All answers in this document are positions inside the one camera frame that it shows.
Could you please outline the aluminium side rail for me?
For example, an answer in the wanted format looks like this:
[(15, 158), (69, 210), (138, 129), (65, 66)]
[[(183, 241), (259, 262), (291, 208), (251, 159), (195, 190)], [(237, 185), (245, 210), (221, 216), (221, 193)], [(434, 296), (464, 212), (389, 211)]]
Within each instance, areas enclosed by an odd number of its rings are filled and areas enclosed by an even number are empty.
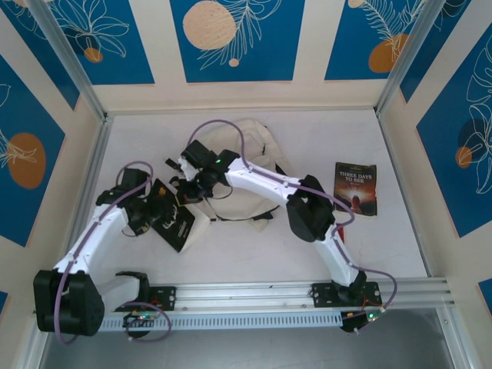
[(395, 174), (395, 178), (397, 181), (399, 192), (401, 193), (401, 197), (402, 197), (402, 200), (404, 203), (407, 217), (408, 217), (409, 222), (411, 224), (411, 228), (412, 228), (412, 231), (414, 234), (414, 239), (417, 243), (418, 250), (419, 250), (419, 253), (421, 256), (421, 260), (424, 264), (424, 269), (425, 269), (426, 274), (429, 278), (434, 277), (434, 268), (433, 268), (433, 265), (428, 260), (427, 251), (426, 251), (425, 246), (424, 246), (422, 234), (421, 234), (421, 232), (417, 226), (417, 223), (416, 223), (415, 218), (414, 218), (413, 210), (412, 210), (411, 205), (408, 201), (406, 188), (404, 186), (403, 178), (401, 175), (401, 170), (399, 169), (397, 157), (394, 153), (394, 149), (392, 147), (390, 137), (387, 133), (387, 129), (385, 127), (384, 121), (381, 117), (381, 113), (379, 113), (376, 108), (374, 109), (374, 113), (375, 113), (375, 117), (377, 119), (377, 123), (378, 123), (379, 128), (380, 128), (380, 131), (381, 131), (382, 138), (383, 138), (384, 143), (385, 143), (385, 147), (387, 149), (387, 153), (389, 155), (389, 159), (390, 159), (390, 162), (391, 162), (394, 174)]
[(85, 226), (90, 218), (90, 210), (93, 204), (93, 196), (95, 194), (98, 176), (104, 161), (105, 152), (108, 146), (108, 141), (111, 134), (114, 116), (108, 116), (100, 125), (95, 143), (91, 150), (91, 156), (88, 161), (83, 182), (81, 183), (81, 191), (76, 202), (75, 211), (72, 216), (70, 228), (66, 236), (65, 245), (61, 248), (59, 256), (61, 260), (71, 250), (78, 237), (84, 231)]

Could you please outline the aluminium mounting rail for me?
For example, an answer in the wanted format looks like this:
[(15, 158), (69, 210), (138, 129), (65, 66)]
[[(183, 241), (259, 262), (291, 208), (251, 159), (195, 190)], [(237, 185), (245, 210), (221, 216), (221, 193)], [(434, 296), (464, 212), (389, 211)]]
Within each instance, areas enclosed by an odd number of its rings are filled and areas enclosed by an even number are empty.
[[(177, 288), (174, 312), (229, 311), (299, 311), (301, 309), (359, 310), (384, 308), (439, 308), (454, 304), (445, 278), (403, 278), (396, 282), (384, 279), (376, 282), (382, 305), (363, 307), (315, 307), (309, 290), (314, 282), (265, 282), (231, 284), (165, 284)], [(140, 310), (120, 307), (109, 314)]]

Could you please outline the dark Three Days book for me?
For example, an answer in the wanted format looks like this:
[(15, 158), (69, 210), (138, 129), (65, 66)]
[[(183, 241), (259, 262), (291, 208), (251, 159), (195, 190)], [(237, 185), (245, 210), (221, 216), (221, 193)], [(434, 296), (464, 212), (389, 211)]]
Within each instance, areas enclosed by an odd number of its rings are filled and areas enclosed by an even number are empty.
[(377, 216), (377, 166), (337, 162), (334, 196), (359, 215)]

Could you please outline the cream fabric backpack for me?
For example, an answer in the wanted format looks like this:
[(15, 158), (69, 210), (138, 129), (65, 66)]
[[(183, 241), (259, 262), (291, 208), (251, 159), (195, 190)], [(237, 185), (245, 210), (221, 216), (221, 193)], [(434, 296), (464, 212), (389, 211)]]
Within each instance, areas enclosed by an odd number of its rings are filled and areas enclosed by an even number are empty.
[[(206, 133), (195, 132), (192, 138), (217, 155), (227, 149), (269, 171), (281, 175), (291, 172), (291, 166), (273, 135), (254, 119), (238, 121), (235, 126), (223, 124)], [(218, 183), (212, 187), (211, 197), (186, 208), (195, 216), (195, 221), (183, 250), (195, 243), (213, 221), (245, 223), (261, 232), (273, 219), (278, 206), (258, 194)]]

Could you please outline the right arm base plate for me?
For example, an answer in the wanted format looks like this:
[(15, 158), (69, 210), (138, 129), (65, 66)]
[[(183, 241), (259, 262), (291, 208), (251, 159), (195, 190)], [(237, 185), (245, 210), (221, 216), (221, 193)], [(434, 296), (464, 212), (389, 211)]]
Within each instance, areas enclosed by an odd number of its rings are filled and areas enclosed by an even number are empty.
[(380, 288), (376, 282), (365, 282), (356, 287), (336, 283), (314, 283), (309, 296), (316, 308), (362, 308), (364, 305), (381, 306)]

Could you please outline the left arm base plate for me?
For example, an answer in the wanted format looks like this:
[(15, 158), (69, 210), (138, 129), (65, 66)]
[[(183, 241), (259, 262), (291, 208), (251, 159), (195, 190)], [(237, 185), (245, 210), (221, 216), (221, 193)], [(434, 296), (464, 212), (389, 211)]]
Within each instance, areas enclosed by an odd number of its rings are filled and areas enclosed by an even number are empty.
[(163, 311), (174, 311), (177, 288), (174, 286), (151, 286), (148, 303)]

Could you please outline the black book yellow title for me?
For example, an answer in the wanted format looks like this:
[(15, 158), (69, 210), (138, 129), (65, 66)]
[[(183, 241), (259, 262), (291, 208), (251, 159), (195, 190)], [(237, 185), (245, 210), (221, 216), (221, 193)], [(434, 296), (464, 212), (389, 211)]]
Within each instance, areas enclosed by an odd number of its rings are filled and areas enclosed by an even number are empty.
[(175, 205), (175, 220), (173, 222), (155, 222), (151, 227), (172, 247), (181, 252), (191, 233), (195, 216), (185, 207), (176, 202), (175, 194), (159, 179), (151, 186), (150, 196), (159, 200), (167, 200)]

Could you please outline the aluminium frame post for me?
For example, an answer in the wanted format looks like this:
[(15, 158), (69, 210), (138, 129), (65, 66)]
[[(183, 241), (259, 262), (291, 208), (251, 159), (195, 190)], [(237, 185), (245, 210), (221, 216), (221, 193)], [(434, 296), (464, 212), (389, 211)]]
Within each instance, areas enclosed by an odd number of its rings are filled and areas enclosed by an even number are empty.
[(385, 109), (389, 106), (394, 94), (399, 89), (400, 83), (421, 49), (425, 38), (433, 27), (434, 21), (440, 14), (445, 2), (446, 0), (427, 0), (425, 2), (424, 9), (417, 18), (415, 25), (404, 44), (404, 48), (396, 60), (377, 103), (374, 106), (377, 118), (382, 116)]
[(88, 107), (103, 124), (106, 120), (106, 111), (92, 87), (92, 83), (83, 69), (78, 57), (73, 51), (64, 32), (57, 23), (54, 15), (44, 0), (26, 0), (28, 9), (38, 23), (40, 29), (53, 48), (65, 70), (75, 83), (81, 96), (86, 100)]

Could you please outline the small controller board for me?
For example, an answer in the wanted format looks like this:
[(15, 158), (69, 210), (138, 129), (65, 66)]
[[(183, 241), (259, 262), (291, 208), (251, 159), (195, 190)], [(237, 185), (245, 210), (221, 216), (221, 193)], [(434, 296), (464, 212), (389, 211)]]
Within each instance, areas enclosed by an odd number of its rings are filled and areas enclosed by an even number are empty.
[(123, 328), (151, 327), (157, 314), (133, 311), (123, 317)]
[(369, 324), (375, 322), (386, 312), (385, 309), (374, 311), (342, 312), (341, 330), (349, 334), (359, 334)]

